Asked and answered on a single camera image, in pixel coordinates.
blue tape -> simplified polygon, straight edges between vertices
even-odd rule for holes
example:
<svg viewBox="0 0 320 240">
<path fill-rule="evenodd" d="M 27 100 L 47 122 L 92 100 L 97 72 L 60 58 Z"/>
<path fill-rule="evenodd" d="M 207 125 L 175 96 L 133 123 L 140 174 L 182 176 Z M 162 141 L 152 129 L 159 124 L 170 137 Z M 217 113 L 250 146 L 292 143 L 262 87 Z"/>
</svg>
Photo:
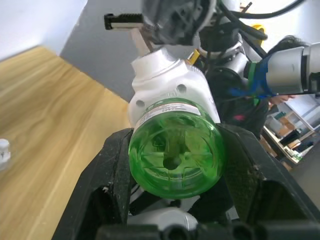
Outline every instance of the blue tape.
<svg viewBox="0 0 320 240">
<path fill-rule="evenodd" d="M 267 84 L 268 63 L 269 63 L 270 57 L 271 56 L 266 57 L 260 62 L 260 64 L 257 64 L 252 85 L 248 91 L 243 91 L 238 88 L 231 88 L 229 89 L 229 93 L 235 97 L 252 96 L 256 94 L 258 87 L 261 86 L 265 94 L 260 95 L 257 98 L 264 99 L 270 96 L 272 97 L 276 96 Z"/>
</svg>

black hair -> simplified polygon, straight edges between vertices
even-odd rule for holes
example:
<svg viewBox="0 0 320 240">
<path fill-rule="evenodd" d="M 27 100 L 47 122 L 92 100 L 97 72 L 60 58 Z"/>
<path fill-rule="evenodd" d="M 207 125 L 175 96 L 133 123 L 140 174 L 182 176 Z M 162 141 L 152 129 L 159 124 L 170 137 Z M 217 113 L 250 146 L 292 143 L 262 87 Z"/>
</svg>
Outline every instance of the black hair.
<svg viewBox="0 0 320 240">
<path fill-rule="evenodd" d="M 275 45 L 267 54 L 266 57 L 270 56 L 279 51 L 294 49 L 298 47 L 308 47 L 309 44 L 302 41 L 300 38 L 289 35 L 282 39 L 277 45 Z"/>
</svg>

black cable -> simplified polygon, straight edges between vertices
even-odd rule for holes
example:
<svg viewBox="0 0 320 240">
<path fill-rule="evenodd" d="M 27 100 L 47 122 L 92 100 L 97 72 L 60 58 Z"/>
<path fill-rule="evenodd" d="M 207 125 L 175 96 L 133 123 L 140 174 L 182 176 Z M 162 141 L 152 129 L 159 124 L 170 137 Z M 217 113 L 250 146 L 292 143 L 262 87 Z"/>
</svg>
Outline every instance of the black cable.
<svg viewBox="0 0 320 240">
<path fill-rule="evenodd" d="M 248 9 L 252 6 L 252 1 L 249 2 L 249 4 L 241 11 L 241 13 L 246 13 L 248 11 Z"/>
<path fill-rule="evenodd" d="M 236 27 L 238 27 L 242 31 L 246 32 L 247 34 L 255 37 L 256 39 L 259 39 L 259 40 L 267 40 L 268 39 L 268 36 L 265 33 L 255 29 L 255 28 L 253 28 L 251 26 L 247 26 L 242 21 L 240 21 L 236 16 L 233 15 L 233 13 L 231 11 L 229 11 L 229 9 L 222 2 L 220 3 L 219 6 L 220 6 L 221 11 L 224 13 L 224 15 Z"/>
<path fill-rule="evenodd" d="M 216 34 L 218 31 L 218 26 L 220 24 L 222 16 L 217 17 L 217 19 L 215 20 L 215 23 L 212 27 L 212 34 Z M 210 61 L 211 61 L 211 52 L 212 52 L 212 48 L 213 48 L 213 42 L 210 41 L 208 44 L 208 51 L 206 54 L 206 60 L 205 60 L 205 64 L 204 64 L 204 68 L 203 68 L 203 73 L 206 76 L 208 71 L 209 71 L 209 67 L 210 67 Z"/>
<path fill-rule="evenodd" d="M 255 42 L 252 41 L 252 39 L 250 38 L 250 36 L 245 33 L 244 31 L 240 30 L 240 34 L 243 38 L 243 40 L 245 40 L 245 42 L 262 58 L 264 59 L 267 55 L 266 51 L 258 44 L 256 44 Z"/>
<path fill-rule="evenodd" d="M 271 12 L 271 13 L 245 13 L 245 12 L 238 12 L 238 11 L 232 11 L 233 15 L 239 19 L 270 19 L 270 18 L 274 18 L 277 16 L 280 16 L 282 14 L 285 14 L 289 11 L 291 11 L 292 9 L 295 9 L 296 7 L 298 7 L 300 4 L 302 4 L 305 0 L 296 0 L 293 3 L 291 3 L 290 5 L 286 6 L 283 9 L 280 9 L 278 11 L 275 12 Z"/>
</svg>

screw hole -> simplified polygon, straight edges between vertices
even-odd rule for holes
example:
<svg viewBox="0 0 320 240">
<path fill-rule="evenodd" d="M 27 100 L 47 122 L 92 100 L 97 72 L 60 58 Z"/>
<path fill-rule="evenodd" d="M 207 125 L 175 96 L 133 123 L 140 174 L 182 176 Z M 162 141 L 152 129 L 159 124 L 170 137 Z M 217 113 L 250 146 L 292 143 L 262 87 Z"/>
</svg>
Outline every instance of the screw hole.
<svg viewBox="0 0 320 240">
<path fill-rule="evenodd" d="M 141 108 L 145 106 L 145 102 L 144 102 L 144 101 L 141 101 L 141 100 L 136 101 L 135 104 L 136 104 L 138 107 L 141 107 Z"/>
<path fill-rule="evenodd" d="M 175 170 L 182 163 L 179 157 L 164 157 L 163 158 L 163 166 L 168 170 Z"/>
<path fill-rule="evenodd" d="M 179 93 L 184 94 L 187 91 L 187 87 L 183 84 L 179 84 L 176 89 Z"/>
</svg>

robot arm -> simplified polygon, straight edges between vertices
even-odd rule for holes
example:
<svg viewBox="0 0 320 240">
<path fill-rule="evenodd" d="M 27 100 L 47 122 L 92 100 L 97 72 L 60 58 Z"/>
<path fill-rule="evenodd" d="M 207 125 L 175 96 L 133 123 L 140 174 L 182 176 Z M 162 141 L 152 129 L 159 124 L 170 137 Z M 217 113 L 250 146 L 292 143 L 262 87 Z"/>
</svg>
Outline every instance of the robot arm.
<svg viewBox="0 0 320 240">
<path fill-rule="evenodd" d="M 105 28 L 138 28 L 146 43 L 156 45 L 192 45 L 199 33 L 200 54 L 215 62 L 218 76 L 230 81 L 229 93 L 236 97 L 319 93 L 320 43 L 279 51 L 258 63 L 250 62 L 242 52 L 244 31 L 260 39 L 266 36 L 234 19 L 231 11 L 236 10 L 235 3 L 238 2 L 145 0 L 142 14 L 106 15 Z"/>
</svg>

